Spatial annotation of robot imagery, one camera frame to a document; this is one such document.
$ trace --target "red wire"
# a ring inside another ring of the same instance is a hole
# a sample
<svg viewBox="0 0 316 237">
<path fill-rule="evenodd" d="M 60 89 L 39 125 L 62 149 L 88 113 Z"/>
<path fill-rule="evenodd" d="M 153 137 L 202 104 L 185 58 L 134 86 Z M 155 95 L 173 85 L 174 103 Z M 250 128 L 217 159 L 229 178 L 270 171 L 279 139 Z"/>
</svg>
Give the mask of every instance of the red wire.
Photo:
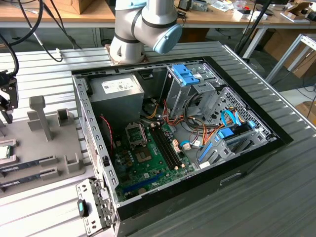
<svg viewBox="0 0 316 237">
<path fill-rule="evenodd" d="M 113 147 L 113 132 L 112 132 L 112 129 L 111 129 L 111 126 L 109 124 L 109 122 L 103 117 L 103 116 L 100 116 L 101 119 L 103 119 L 106 123 L 107 123 L 107 126 L 108 126 L 108 129 L 110 131 L 110 137 L 111 137 L 111 156 L 113 155 L 113 150 L 114 150 L 114 147 Z"/>
</svg>

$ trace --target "slotted metal surface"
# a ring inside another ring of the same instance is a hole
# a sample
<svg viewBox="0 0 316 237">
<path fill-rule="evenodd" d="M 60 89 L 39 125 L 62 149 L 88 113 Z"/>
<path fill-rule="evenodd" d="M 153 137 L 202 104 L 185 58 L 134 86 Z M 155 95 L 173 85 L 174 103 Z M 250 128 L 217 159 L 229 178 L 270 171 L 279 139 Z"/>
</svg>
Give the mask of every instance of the slotted metal surface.
<svg viewBox="0 0 316 237">
<path fill-rule="evenodd" d="M 26 112 L 30 110 L 28 98 L 34 95 L 45 96 L 46 114 L 68 108 L 78 116 L 70 70 L 109 66 L 110 61 L 102 48 L 64 50 L 63 53 L 65 61 L 61 64 L 44 52 L 18 54 L 20 108 L 14 111 L 15 120 L 26 119 Z M 315 130 L 270 90 L 259 75 L 218 42 L 178 44 L 166 55 L 146 48 L 146 54 L 152 62 L 213 57 L 293 137 L 294 142 L 247 177 L 133 236 L 315 236 Z M 0 54 L 0 70 L 13 67 L 11 56 Z M 81 146 L 85 152 L 84 142 Z M 0 215 L 1 236 L 85 236 L 74 183 L 91 175 L 89 167 L 85 176 L 67 180 L 63 185 L 44 186 L 1 198 L 0 212 L 8 213 Z"/>
</svg>

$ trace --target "motherboard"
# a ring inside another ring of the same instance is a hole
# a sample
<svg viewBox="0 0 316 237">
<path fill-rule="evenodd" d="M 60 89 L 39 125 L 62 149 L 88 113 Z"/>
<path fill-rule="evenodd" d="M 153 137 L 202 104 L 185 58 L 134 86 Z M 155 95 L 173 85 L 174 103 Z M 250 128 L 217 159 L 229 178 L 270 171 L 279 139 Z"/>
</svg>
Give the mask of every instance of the motherboard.
<svg viewBox="0 0 316 237">
<path fill-rule="evenodd" d="M 143 142 L 136 146 L 136 140 Z M 178 144 L 167 124 L 147 127 L 140 124 L 139 129 L 131 124 L 115 141 L 119 201 L 144 194 L 194 171 L 189 159 L 177 149 Z"/>
</svg>

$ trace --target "desk clutter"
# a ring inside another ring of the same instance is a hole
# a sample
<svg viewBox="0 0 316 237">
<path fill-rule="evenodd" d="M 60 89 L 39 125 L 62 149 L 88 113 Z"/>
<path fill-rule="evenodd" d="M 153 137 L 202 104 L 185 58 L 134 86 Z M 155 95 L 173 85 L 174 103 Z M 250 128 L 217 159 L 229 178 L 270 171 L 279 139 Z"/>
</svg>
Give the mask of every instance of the desk clutter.
<svg viewBox="0 0 316 237">
<path fill-rule="evenodd" d="M 316 21 L 316 7 L 312 8 L 315 0 L 179 0 L 178 8 L 183 11 L 213 11 L 213 8 L 233 12 L 234 20 L 248 19 L 255 21 L 264 11 L 260 20 L 267 20 L 268 16 L 280 14 L 293 23 L 309 23 Z"/>
</svg>

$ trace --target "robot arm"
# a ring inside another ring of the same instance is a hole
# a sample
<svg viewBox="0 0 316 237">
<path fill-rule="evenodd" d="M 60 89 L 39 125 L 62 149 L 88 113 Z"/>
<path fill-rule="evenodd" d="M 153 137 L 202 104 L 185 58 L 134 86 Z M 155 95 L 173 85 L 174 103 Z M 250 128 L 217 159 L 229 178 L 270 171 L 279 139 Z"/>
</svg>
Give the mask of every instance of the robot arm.
<svg viewBox="0 0 316 237">
<path fill-rule="evenodd" d="M 182 34 L 176 22 L 173 0 L 117 0 L 111 57 L 122 64 L 139 63 L 144 44 L 157 53 L 168 53 Z"/>
</svg>

